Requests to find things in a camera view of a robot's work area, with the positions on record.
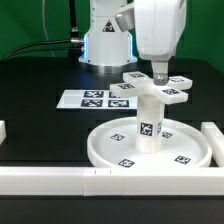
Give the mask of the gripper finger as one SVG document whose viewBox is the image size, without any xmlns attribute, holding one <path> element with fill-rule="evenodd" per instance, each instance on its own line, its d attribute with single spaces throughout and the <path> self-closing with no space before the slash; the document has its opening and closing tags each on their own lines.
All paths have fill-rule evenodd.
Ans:
<svg viewBox="0 0 224 224">
<path fill-rule="evenodd" d="M 153 70 L 153 80 L 155 84 L 168 83 L 168 62 L 154 61 L 151 63 Z"/>
</svg>

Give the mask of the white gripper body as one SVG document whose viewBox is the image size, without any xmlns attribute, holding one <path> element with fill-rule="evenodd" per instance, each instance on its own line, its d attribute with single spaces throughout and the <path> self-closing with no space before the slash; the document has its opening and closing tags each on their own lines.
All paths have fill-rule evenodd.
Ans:
<svg viewBox="0 0 224 224">
<path fill-rule="evenodd" d="M 186 13 L 187 0 L 134 0 L 117 10 L 115 20 L 122 32 L 135 29 L 141 59 L 165 62 L 175 55 Z"/>
</svg>

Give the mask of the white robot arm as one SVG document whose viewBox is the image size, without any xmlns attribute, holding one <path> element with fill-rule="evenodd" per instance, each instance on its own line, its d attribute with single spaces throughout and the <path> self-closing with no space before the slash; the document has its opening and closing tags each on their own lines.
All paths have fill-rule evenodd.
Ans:
<svg viewBox="0 0 224 224">
<path fill-rule="evenodd" d="M 90 28 L 79 61 L 99 73 L 152 65 L 156 85 L 168 82 L 168 63 L 186 24 L 187 0 L 90 0 Z"/>
</svg>

